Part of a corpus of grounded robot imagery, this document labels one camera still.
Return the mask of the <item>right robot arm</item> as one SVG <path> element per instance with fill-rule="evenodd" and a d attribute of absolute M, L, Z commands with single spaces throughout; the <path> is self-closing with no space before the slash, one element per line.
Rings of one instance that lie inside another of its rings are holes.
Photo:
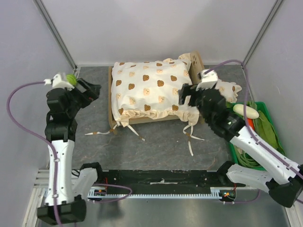
<path fill-rule="evenodd" d="M 262 190 L 278 204 L 290 208 L 303 191 L 303 167 L 288 159 L 258 134 L 247 120 L 230 111 L 225 98 L 215 88 L 202 89 L 198 85 L 183 84 L 178 91 L 179 104 L 190 96 L 189 106 L 197 107 L 205 123 L 219 137 L 247 152 L 264 171 L 242 167 L 230 161 L 217 171 L 222 186 L 240 183 Z"/>

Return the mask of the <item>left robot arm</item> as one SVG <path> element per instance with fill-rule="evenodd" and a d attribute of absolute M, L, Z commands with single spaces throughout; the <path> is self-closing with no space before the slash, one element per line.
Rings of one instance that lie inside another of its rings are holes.
<path fill-rule="evenodd" d="M 44 84 L 52 86 L 46 94 L 49 112 L 45 128 L 50 165 L 45 205 L 37 209 L 37 217 L 51 226 L 83 222 L 91 187 L 101 185 L 104 175 L 98 162 L 84 164 L 79 177 L 72 181 L 71 163 L 78 126 L 75 117 L 80 109 L 98 99 L 101 85 L 83 79 L 72 85 L 59 74 L 45 79 Z"/>

